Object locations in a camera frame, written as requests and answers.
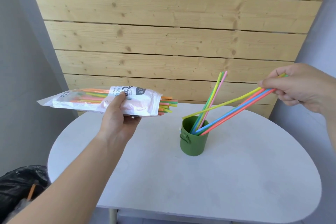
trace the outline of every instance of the black garbage bag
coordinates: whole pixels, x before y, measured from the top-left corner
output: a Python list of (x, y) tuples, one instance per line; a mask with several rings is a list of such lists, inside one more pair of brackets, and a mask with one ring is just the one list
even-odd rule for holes
[(34, 183), (36, 187), (32, 199), (44, 192), (50, 184), (46, 166), (20, 167), (0, 177), (0, 223), (23, 198), (27, 198)]

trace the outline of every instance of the white table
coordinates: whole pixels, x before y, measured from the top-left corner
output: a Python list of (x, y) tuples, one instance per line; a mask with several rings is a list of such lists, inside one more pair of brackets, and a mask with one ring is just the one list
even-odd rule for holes
[[(253, 112), (211, 131), (201, 155), (184, 154), (181, 117), (202, 108), (180, 103), (173, 113), (143, 118), (98, 206), (267, 223), (298, 221), (316, 209), (321, 180), (312, 159), (286, 131)], [(217, 108), (207, 120), (231, 108)], [(85, 113), (59, 135), (48, 159), (52, 182), (96, 135), (102, 116)]]

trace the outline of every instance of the green cup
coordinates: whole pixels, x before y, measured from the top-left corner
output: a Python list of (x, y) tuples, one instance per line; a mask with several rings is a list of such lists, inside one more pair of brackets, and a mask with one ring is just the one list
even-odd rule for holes
[[(205, 143), (207, 142), (208, 134), (204, 136), (196, 136), (189, 133), (193, 127), (198, 116), (192, 116), (182, 121), (181, 134), (180, 134), (180, 147), (181, 150), (189, 156), (198, 156), (204, 151)], [(208, 125), (205, 120), (202, 127)]]

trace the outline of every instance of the gray wall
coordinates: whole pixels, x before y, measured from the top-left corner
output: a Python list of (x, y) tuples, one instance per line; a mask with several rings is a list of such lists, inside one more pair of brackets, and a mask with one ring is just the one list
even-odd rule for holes
[[(324, 0), (296, 62), (307, 63), (336, 77), (336, 0)], [(277, 102), (270, 120), (287, 130), (306, 149), (322, 180), (322, 199), (305, 224), (336, 223), (336, 154), (324, 118), (303, 106)]]
[(35, 0), (0, 0), (0, 176), (45, 165), (53, 142), (75, 118), (71, 110), (36, 103), (66, 90), (48, 41)]

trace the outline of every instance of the table leg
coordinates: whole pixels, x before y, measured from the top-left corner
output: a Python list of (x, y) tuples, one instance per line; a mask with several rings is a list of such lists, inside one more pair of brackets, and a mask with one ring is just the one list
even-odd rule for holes
[(117, 209), (108, 209), (110, 224), (117, 224)]

